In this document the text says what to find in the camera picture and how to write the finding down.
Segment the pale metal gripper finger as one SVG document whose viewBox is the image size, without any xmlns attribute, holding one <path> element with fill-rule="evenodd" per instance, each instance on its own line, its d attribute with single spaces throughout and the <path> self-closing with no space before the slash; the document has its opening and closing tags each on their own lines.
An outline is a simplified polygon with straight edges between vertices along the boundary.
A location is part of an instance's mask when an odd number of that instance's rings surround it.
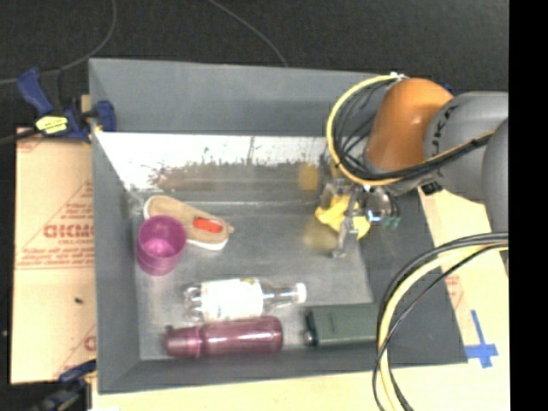
<svg viewBox="0 0 548 411">
<path fill-rule="evenodd" d="M 329 180 L 323 185 L 320 194 L 320 206 L 331 206 L 331 200 L 343 193 L 343 180 Z"/>
<path fill-rule="evenodd" d="M 331 227 L 336 231 L 337 238 L 330 255 L 333 259 L 339 259 L 352 252 L 358 241 L 359 230 L 352 215 L 336 218 Z"/>
</svg>

